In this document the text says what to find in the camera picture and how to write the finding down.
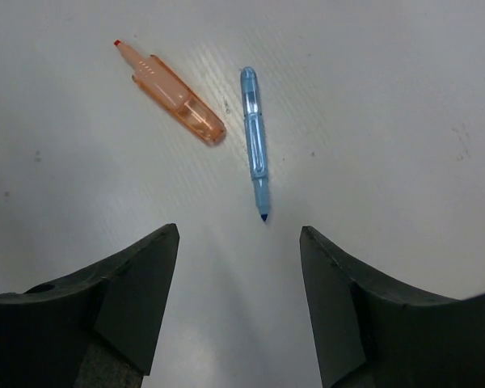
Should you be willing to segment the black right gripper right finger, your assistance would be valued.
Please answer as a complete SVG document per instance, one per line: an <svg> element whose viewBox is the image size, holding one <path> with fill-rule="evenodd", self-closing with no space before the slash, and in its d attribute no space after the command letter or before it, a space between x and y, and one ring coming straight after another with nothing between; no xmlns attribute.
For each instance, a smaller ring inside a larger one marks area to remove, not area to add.
<svg viewBox="0 0 485 388"><path fill-rule="evenodd" d="M485 387L485 293L405 284L311 226L300 252L323 386Z"/></svg>

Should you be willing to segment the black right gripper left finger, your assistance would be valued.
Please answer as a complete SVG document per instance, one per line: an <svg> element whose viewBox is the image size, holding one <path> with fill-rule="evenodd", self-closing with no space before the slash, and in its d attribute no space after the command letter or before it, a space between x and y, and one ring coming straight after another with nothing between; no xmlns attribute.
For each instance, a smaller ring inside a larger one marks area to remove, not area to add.
<svg viewBox="0 0 485 388"><path fill-rule="evenodd" d="M0 293L0 387L141 386L178 246L167 224L67 276Z"/></svg>

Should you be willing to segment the blue highlighter pen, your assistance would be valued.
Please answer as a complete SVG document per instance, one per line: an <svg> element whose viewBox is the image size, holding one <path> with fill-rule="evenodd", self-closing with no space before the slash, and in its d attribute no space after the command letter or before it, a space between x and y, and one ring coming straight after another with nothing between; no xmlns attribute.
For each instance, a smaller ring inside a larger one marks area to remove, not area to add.
<svg viewBox="0 0 485 388"><path fill-rule="evenodd" d="M258 78L253 68L247 66L241 70L240 87L249 172L254 188L255 205L260 218L266 222L271 211L268 156Z"/></svg>

